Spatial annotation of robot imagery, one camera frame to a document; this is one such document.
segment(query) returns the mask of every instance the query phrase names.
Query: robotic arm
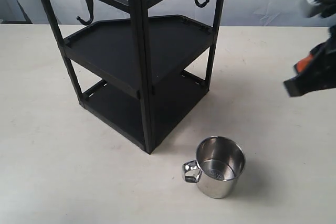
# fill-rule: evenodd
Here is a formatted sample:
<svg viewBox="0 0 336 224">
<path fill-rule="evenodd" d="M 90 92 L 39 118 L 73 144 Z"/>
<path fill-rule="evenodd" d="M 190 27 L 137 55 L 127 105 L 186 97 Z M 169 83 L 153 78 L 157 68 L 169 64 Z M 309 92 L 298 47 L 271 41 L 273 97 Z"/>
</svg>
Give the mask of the robotic arm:
<svg viewBox="0 0 336 224">
<path fill-rule="evenodd" d="M 330 17 L 336 13 L 336 0 L 303 0 L 301 9 L 306 17 Z M 294 65 L 297 75 L 284 82 L 290 97 L 336 88 L 336 25 L 329 28 L 329 33 L 327 41 Z"/>
</svg>

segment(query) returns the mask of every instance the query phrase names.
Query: mug rim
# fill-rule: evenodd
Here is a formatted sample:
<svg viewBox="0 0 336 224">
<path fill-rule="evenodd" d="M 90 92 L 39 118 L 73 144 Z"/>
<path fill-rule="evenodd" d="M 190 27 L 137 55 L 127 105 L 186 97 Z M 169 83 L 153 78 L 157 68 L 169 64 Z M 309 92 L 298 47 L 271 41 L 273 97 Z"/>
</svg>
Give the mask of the mug rim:
<svg viewBox="0 0 336 224">
<path fill-rule="evenodd" d="M 207 175 L 207 174 L 205 173 L 205 171 L 201 168 L 201 166 L 200 166 L 200 164 L 199 164 L 199 162 L 198 162 L 198 159 L 197 159 L 197 152 L 198 152 L 199 147 L 200 147 L 204 142 L 206 142 L 206 141 L 208 141 L 208 140 L 210 140 L 210 139 L 212 139 L 212 138 L 223 138 L 223 139 L 225 139 L 225 140 L 229 140 L 229 141 L 233 142 L 233 143 L 238 147 L 238 149 L 242 152 L 242 154 L 243 154 L 243 158 L 244 158 L 244 166 L 243 166 L 243 169 L 242 169 L 242 170 L 240 171 L 240 173 L 239 173 L 237 176 L 235 176 L 234 178 L 229 178 L 229 179 L 214 179 L 214 178 L 212 178 L 212 179 L 217 180 L 217 181 L 231 181 L 231 180 L 234 180 L 234 179 L 239 178 L 240 175 L 241 175 L 241 174 L 243 173 L 243 171 L 245 170 L 245 166 L 246 166 L 246 157 L 245 157 L 245 153 L 243 152 L 243 149 L 242 149 L 242 148 L 241 148 L 235 141 L 233 141 L 232 139 L 229 139 L 229 138 L 227 138 L 227 137 L 224 137 L 224 136 L 210 136 L 210 137 L 207 137 L 206 139 L 202 140 L 202 141 L 199 143 L 199 145 L 198 145 L 197 148 L 196 148 L 196 162 L 197 162 L 197 166 L 199 167 L 199 169 L 200 169 L 206 176 L 210 177 L 210 176 Z"/>
</svg>

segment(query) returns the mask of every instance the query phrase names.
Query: black metal frame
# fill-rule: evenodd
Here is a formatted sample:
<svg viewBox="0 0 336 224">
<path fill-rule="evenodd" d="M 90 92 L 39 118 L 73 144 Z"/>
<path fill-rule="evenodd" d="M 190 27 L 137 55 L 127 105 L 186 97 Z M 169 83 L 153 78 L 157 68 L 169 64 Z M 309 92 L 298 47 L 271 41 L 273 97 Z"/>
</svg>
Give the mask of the black metal frame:
<svg viewBox="0 0 336 224">
<path fill-rule="evenodd" d="M 169 83 L 170 77 L 165 77 L 161 81 L 165 84 L 158 84 L 155 86 L 153 84 L 152 80 L 152 65 L 151 65 L 151 47 L 150 47 L 150 34 L 149 34 L 149 17 L 148 17 L 148 8 L 154 6 L 155 4 L 163 1 L 163 0 L 99 0 L 102 1 L 110 6 L 113 6 L 115 8 L 118 8 L 126 13 L 130 14 L 130 25 L 132 30 L 132 36 L 134 41 L 134 48 L 135 53 L 137 56 L 136 59 L 136 68 L 138 71 L 138 79 L 140 80 L 140 86 L 137 90 L 133 90 L 127 85 L 123 85 L 122 82 L 115 82 L 113 85 L 115 87 L 118 87 L 120 90 L 125 92 L 126 94 L 135 97 L 138 99 L 140 103 L 140 109 L 141 109 L 141 119 L 142 119 L 142 127 L 143 127 L 143 138 L 144 143 L 140 143 L 139 140 L 137 140 L 133 135 L 129 134 L 129 132 L 125 131 L 119 125 L 114 124 L 114 122 L 111 122 L 105 115 L 99 113 L 96 109 L 92 108 L 90 105 L 90 102 L 88 100 L 89 96 L 91 96 L 94 92 L 101 89 L 101 87 L 104 87 L 107 85 L 107 83 L 111 83 L 110 81 L 113 81 L 111 78 L 107 79 L 105 78 L 106 73 L 103 71 L 100 72 L 101 77 L 103 77 L 103 80 L 98 82 L 96 85 L 91 87 L 89 90 L 82 92 L 78 79 L 76 77 L 74 68 L 72 66 L 70 56 L 67 50 L 67 44 L 71 40 L 71 36 L 67 38 L 63 38 L 61 31 L 59 29 L 57 19 L 55 16 L 55 13 L 53 11 L 53 8 L 51 6 L 50 0 L 41 0 L 43 7 L 45 9 L 45 12 L 47 14 L 48 21 L 50 23 L 52 32 L 54 33 L 54 37 L 56 39 L 57 45 L 59 47 L 61 56 L 63 58 L 63 61 L 65 63 L 65 66 L 67 68 L 67 71 L 70 76 L 70 80 L 72 82 L 72 85 L 75 89 L 77 98 L 79 100 L 79 103 L 87 110 L 89 110 L 91 113 L 96 115 L 98 118 L 102 119 L 109 125 L 111 125 L 113 128 L 115 128 L 117 131 L 122 133 L 124 136 L 126 136 L 128 139 L 133 141 L 135 144 L 137 144 L 139 147 L 141 147 L 144 151 L 147 153 L 151 153 L 165 138 L 165 136 L 173 129 L 174 126 L 178 124 L 178 122 L 189 112 L 189 110 L 192 109 L 192 107 L 201 99 L 209 90 L 210 86 L 210 80 L 211 80 L 211 74 L 212 74 L 212 68 L 214 63 L 214 54 L 216 49 L 216 43 L 217 43 L 217 36 L 218 36 L 218 30 L 220 25 L 220 17 L 222 15 L 222 8 L 223 8 L 223 1 L 224 0 L 217 0 L 216 1 L 216 9 L 215 9 L 215 15 L 214 15 L 214 22 L 212 27 L 208 27 L 204 24 L 197 23 L 202 26 L 202 29 L 209 30 L 211 33 L 211 42 L 210 44 L 204 44 L 205 48 L 210 46 L 209 50 L 209 57 L 208 57 L 208 63 L 207 63 L 207 70 L 206 70 L 206 78 L 205 80 L 194 76 L 191 73 L 188 73 L 187 71 L 182 71 L 182 73 L 179 75 L 183 78 L 189 78 L 193 81 L 193 83 L 200 86 L 200 92 L 196 91 L 198 94 L 197 99 L 190 102 L 190 104 L 187 104 L 187 108 L 184 109 L 181 114 L 176 116 L 174 118 L 175 122 L 172 124 L 172 126 L 165 128 L 163 130 L 163 133 L 160 133 L 160 137 L 158 137 L 158 130 L 156 129 L 155 123 L 157 122 L 157 118 L 155 119 L 156 110 L 155 106 L 156 104 L 160 103 L 158 101 L 158 98 L 156 95 L 161 93 L 161 96 L 164 97 L 165 93 L 168 92 L 165 90 L 173 90 L 174 84 Z M 190 59 L 183 63 L 183 65 L 180 65 L 180 67 L 185 67 L 189 63 L 191 63 L 194 59 L 196 59 L 202 52 L 204 51 L 204 48 L 200 49 L 198 52 L 195 53 L 195 55 L 192 55 Z M 81 64 L 84 67 L 90 69 L 90 66 L 88 64 Z"/>
</svg>

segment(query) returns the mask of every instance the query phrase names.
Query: black shelf rack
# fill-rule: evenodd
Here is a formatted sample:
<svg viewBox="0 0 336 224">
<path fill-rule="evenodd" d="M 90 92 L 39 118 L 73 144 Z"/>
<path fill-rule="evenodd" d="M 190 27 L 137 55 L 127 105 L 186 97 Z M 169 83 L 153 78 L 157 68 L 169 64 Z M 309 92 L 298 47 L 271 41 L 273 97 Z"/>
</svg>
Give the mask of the black shelf rack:
<svg viewBox="0 0 336 224">
<path fill-rule="evenodd" d="M 129 19 L 92 22 L 63 38 L 50 0 L 41 0 L 81 106 L 151 153 L 209 91 L 223 1 L 213 26 L 181 15 L 149 17 L 163 0 L 99 0 Z M 198 7 L 204 7 L 208 0 Z M 185 68 L 209 48 L 205 80 Z M 82 92 L 72 62 L 102 80 Z"/>
</svg>

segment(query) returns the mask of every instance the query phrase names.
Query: mug handle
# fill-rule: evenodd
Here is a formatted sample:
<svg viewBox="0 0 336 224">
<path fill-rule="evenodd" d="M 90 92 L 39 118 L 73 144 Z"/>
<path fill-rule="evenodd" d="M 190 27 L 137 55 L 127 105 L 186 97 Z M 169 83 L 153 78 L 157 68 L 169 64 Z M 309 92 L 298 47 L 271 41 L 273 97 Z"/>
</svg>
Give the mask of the mug handle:
<svg viewBox="0 0 336 224">
<path fill-rule="evenodd" d="M 186 174 L 192 170 L 198 170 L 198 174 L 193 176 L 187 176 Z M 196 160 L 189 161 L 182 165 L 182 177 L 184 181 L 188 183 L 197 183 L 199 181 L 199 179 L 201 178 L 201 169 L 198 167 Z"/>
</svg>

